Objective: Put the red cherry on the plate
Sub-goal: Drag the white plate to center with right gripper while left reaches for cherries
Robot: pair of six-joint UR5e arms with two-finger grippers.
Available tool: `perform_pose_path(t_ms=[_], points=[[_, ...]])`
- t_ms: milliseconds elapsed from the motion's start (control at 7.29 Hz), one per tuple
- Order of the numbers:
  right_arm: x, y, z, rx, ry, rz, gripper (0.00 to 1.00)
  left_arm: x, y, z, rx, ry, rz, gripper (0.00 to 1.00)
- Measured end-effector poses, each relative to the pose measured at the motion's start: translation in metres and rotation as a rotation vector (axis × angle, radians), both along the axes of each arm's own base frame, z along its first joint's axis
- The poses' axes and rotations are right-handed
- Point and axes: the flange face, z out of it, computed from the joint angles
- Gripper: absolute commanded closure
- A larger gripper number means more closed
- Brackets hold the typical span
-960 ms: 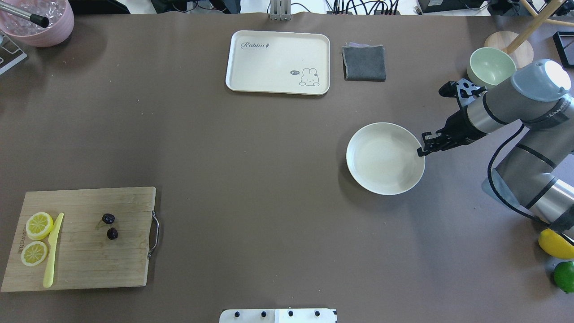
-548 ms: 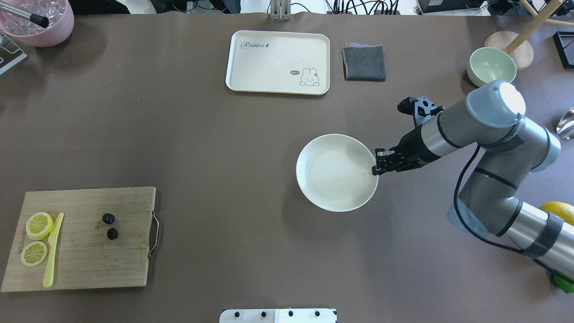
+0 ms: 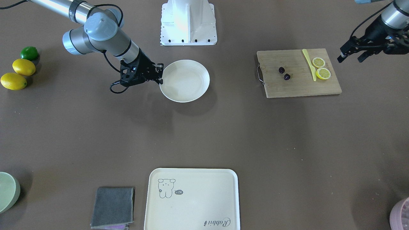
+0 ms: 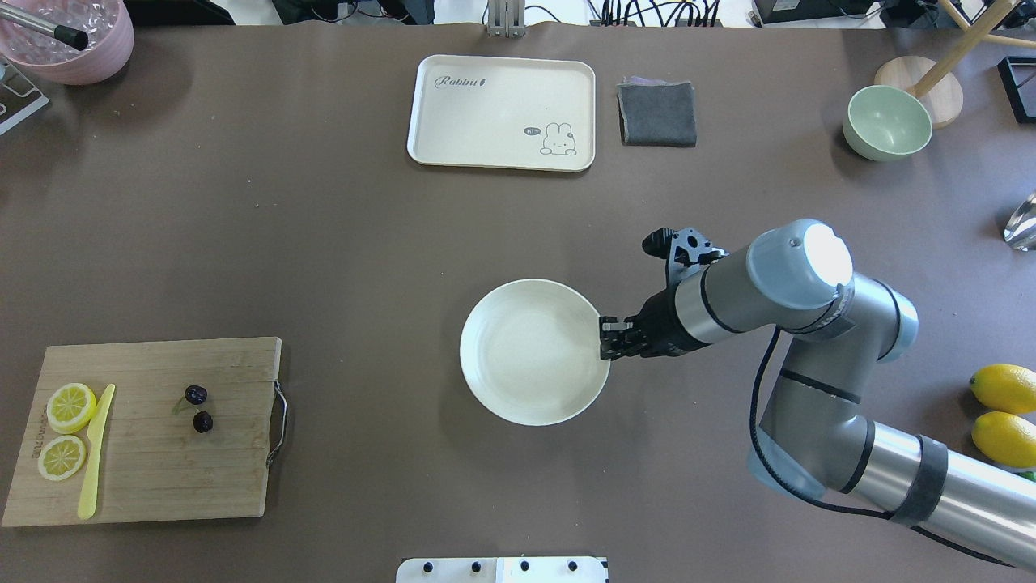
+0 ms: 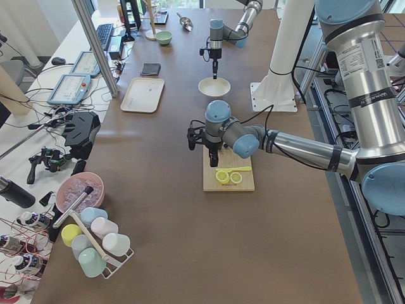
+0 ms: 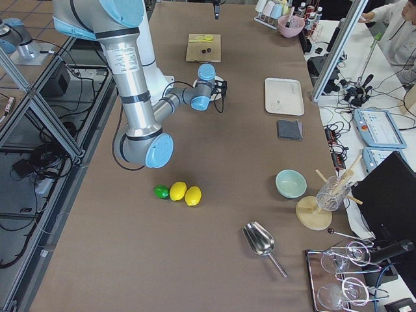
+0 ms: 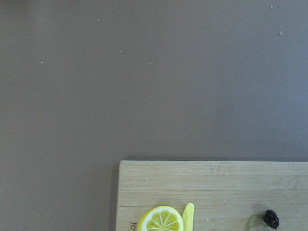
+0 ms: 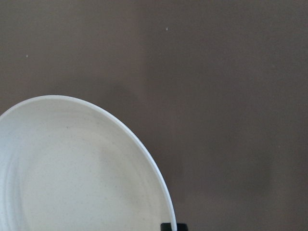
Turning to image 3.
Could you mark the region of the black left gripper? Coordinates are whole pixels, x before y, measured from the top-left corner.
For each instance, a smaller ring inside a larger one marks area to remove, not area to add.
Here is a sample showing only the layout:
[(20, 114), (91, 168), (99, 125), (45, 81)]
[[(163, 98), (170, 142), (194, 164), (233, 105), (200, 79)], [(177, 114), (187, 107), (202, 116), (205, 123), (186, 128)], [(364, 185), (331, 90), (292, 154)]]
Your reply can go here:
[(395, 29), (385, 24), (381, 16), (378, 16), (365, 30), (361, 38), (353, 36), (349, 45), (340, 47), (340, 55), (337, 57), (342, 63), (348, 56), (364, 51), (357, 59), (364, 62), (373, 54), (384, 52), (385, 54), (408, 54), (408, 22), (403, 23), (403, 28)]

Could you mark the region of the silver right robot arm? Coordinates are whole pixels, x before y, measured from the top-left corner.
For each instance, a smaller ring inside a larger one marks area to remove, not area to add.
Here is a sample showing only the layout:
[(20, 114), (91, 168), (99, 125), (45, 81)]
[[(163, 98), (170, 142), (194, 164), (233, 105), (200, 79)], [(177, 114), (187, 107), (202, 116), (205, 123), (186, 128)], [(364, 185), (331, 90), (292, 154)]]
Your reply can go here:
[(108, 52), (120, 61), (121, 77), (114, 85), (128, 88), (147, 81), (163, 83), (163, 64), (152, 62), (121, 29), (121, 10), (103, 10), (84, 0), (35, 0), (34, 3), (81, 25), (63, 35), (63, 45), (69, 53)]

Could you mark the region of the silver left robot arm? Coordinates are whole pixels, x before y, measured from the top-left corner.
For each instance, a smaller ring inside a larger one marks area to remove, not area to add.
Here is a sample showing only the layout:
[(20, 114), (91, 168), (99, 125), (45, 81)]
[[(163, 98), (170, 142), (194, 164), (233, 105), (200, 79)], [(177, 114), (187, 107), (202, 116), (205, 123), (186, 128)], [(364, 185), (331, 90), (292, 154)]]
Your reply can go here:
[[(378, 13), (381, 13), (365, 30), (364, 35), (357, 38), (354, 32)], [(384, 52), (385, 54), (404, 55), (409, 52), (408, 40), (409, 4), (407, 0), (393, 0), (379, 11), (365, 19), (353, 31), (349, 40), (340, 47), (337, 57), (342, 63), (348, 56), (362, 51), (358, 61)]]

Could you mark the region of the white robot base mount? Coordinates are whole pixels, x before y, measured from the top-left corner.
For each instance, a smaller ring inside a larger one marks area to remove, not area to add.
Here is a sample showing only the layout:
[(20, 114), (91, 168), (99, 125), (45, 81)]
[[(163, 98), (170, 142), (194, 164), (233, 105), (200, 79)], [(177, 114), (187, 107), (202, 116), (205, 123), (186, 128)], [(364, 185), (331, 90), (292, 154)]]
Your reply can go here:
[(168, 0), (162, 4), (160, 45), (216, 45), (215, 7), (207, 0)]

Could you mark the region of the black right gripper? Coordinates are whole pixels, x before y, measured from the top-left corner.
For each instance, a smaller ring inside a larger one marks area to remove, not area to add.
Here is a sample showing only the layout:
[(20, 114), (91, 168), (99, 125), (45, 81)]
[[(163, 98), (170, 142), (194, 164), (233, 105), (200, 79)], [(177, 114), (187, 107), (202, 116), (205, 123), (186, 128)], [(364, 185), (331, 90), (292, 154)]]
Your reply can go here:
[(163, 84), (162, 77), (159, 77), (159, 72), (163, 72), (164, 64), (156, 64), (143, 52), (139, 51), (137, 58), (127, 64), (121, 61), (121, 78), (120, 84), (124, 87), (130, 87), (137, 84), (142, 84), (147, 81), (155, 81), (159, 85)]

